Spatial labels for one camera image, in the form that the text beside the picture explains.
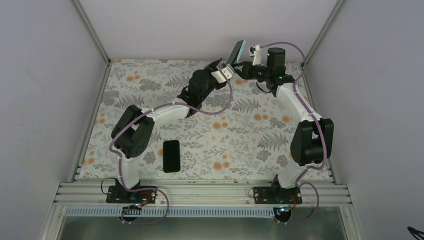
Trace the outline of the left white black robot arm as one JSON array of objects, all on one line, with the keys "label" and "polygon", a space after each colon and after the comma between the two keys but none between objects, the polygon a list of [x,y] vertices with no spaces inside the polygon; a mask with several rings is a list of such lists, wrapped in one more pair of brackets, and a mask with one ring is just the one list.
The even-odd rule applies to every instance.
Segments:
[{"label": "left white black robot arm", "polygon": [[185,119],[196,113],[210,115],[202,103],[214,90],[230,86],[235,70],[230,64],[216,60],[205,68],[193,72],[188,85],[168,103],[151,108],[130,105],[111,133],[109,150],[118,156],[118,182],[122,186],[119,196],[131,203],[139,197],[140,177],[135,158],[148,147],[154,127],[174,120]]}]

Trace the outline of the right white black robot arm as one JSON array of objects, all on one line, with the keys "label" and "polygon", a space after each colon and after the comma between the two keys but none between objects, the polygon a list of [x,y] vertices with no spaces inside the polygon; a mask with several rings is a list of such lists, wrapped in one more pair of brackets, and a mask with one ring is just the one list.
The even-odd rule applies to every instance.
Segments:
[{"label": "right white black robot arm", "polygon": [[293,163],[289,163],[271,183],[271,198],[278,204],[290,197],[290,192],[300,186],[300,180],[311,170],[325,167],[331,154],[334,123],[318,114],[297,90],[298,78],[286,74],[286,51],[280,47],[267,50],[266,64],[262,64],[262,46],[249,48],[252,62],[236,64],[236,72],[244,79],[265,83],[269,93],[285,104],[297,122],[290,144]]}]

